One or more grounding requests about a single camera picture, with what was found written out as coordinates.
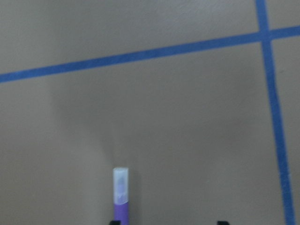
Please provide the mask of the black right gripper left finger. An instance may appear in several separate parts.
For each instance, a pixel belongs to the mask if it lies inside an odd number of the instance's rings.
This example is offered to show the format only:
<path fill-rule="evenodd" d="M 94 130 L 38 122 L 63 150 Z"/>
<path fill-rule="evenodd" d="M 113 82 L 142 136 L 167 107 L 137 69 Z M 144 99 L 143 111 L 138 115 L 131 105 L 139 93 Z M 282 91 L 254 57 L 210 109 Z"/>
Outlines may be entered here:
<path fill-rule="evenodd" d="M 119 220 L 112 220 L 112 221 L 110 221 L 110 225 L 120 225 L 120 221 Z"/>

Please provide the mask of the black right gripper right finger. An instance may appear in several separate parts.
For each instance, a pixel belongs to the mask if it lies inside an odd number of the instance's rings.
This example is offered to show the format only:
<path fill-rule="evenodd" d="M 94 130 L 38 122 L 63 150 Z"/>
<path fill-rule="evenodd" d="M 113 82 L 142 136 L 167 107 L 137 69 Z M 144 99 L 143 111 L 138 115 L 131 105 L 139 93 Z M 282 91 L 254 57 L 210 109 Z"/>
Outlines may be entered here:
<path fill-rule="evenodd" d="M 217 221 L 217 225 L 229 225 L 227 221 Z"/>

